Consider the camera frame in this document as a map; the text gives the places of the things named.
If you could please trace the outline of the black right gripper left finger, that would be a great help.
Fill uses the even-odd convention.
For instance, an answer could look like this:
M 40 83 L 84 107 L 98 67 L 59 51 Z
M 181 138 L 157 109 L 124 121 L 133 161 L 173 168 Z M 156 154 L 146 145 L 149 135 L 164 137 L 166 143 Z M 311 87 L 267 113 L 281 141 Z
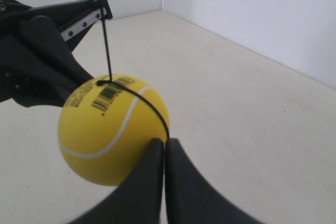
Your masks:
M 70 223 L 159 223 L 164 144 L 150 140 L 135 168 L 103 201 Z

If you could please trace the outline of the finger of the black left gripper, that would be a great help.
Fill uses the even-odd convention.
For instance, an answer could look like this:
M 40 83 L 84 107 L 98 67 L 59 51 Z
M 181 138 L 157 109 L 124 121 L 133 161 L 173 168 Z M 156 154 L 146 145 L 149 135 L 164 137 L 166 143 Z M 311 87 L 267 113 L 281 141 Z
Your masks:
M 1 39 L 1 102 L 62 107 L 78 85 L 40 61 L 14 36 Z
M 56 25 L 46 16 L 36 16 L 20 26 L 20 34 L 41 59 L 71 82 L 82 85 L 93 79 L 74 58 Z

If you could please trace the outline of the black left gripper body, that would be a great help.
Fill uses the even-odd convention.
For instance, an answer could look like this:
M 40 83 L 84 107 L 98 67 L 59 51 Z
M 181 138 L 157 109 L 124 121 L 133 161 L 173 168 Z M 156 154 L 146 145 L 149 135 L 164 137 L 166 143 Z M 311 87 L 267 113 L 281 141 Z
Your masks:
M 40 7 L 1 0 L 1 39 L 14 36 L 42 62 L 38 52 L 20 34 L 20 26 L 39 15 L 52 19 L 72 53 L 96 22 L 113 17 L 107 0 L 79 0 Z

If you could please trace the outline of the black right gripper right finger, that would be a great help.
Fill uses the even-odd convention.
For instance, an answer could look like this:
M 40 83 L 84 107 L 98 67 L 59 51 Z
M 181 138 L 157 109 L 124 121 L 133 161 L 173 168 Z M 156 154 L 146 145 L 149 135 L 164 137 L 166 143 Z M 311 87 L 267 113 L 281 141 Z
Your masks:
M 168 223 L 260 223 L 202 176 L 176 138 L 165 146 L 165 201 Z

